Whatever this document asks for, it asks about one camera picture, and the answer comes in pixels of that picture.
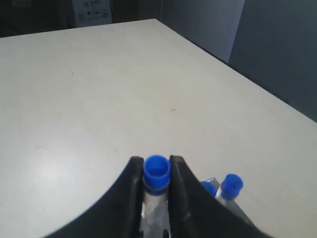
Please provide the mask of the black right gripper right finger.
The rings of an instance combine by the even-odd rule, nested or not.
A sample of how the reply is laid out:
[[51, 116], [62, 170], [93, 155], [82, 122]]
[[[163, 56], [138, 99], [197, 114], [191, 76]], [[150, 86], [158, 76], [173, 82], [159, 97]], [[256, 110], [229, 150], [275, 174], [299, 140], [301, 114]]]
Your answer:
[[181, 156], [171, 155], [168, 210], [173, 238], [266, 238], [216, 201]]

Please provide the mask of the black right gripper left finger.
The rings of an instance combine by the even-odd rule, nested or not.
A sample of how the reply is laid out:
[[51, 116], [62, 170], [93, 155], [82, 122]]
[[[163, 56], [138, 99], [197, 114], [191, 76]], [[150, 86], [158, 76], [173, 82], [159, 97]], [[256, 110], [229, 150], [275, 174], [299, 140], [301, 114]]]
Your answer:
[[87, 211], [48, 238], [138, 238], [143, 200], [143, 163], [131, 157], [110, 189]]

